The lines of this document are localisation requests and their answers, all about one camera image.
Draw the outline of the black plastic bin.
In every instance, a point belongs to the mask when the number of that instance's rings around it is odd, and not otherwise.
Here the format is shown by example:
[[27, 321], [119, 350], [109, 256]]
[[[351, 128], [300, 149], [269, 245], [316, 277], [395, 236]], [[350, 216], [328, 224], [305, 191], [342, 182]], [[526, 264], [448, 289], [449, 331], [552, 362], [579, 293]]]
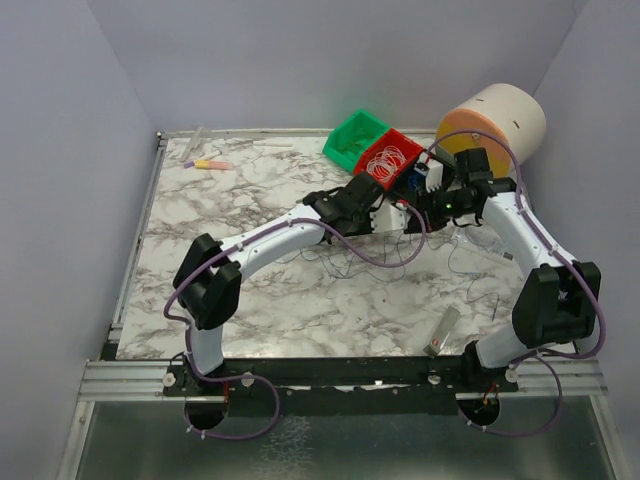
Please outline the black plastic bin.
[[417, 205], [419, 193], [424, 188], [418, 185], [419, 176], [414, 171], [415, 163], [416, 161], [410, 163], [394, 180], [389, 190], [389, 197], [393, 201], [403, 201], [412, 206]]

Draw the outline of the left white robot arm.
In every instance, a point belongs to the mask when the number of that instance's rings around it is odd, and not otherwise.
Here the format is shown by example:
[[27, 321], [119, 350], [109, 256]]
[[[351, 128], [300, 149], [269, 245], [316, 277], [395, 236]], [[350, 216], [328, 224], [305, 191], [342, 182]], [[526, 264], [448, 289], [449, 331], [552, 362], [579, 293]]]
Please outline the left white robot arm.
[[189, 314], [192, 368], [209, 374], [223, 364], [223, 324], [239, 306], [244, 281], [296, 250], [368, 233], [370, 211], [383, 195], [382, 185], [361, 173], [342, 187], [307, 194], [292, 210], [250, 232], [223, 240], [197, 237], [173, 279], [170, 298]]

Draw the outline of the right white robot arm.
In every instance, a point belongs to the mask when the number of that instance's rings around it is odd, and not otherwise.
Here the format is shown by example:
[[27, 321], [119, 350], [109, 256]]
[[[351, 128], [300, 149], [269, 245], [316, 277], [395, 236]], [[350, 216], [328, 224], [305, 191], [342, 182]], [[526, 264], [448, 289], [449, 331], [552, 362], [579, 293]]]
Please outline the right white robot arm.
[[456, 190], [438, 187], [418, 195], [433, 230], [472, 215], [489, 225], [525, 276], [509, 325], [466, 348], [476, 367], [498, 369], [554, 344], [591, 336], [599, 318], [601, 272], [561, 248], [532, 213], [509, 177], [491, 171], [484, 148], [455, 154]]

